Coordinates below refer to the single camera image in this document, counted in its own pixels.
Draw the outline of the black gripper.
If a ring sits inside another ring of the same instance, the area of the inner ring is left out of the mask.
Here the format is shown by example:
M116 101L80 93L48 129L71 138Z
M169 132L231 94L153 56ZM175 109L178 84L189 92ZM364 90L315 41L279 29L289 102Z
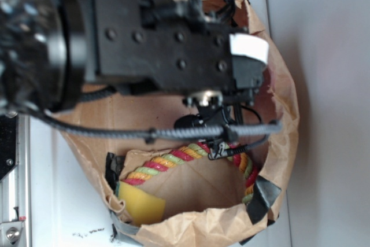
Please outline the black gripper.
M268 44L236 24L236 0L89 0L86 82L129 94L251 95L263 83Z

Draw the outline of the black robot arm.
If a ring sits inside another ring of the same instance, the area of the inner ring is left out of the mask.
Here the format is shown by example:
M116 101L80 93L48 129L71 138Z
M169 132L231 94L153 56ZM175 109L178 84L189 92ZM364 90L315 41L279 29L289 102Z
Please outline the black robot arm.
M268 43L234 28L235 0L1 0L1 111L72 109L85 84L124 95L250 102Z

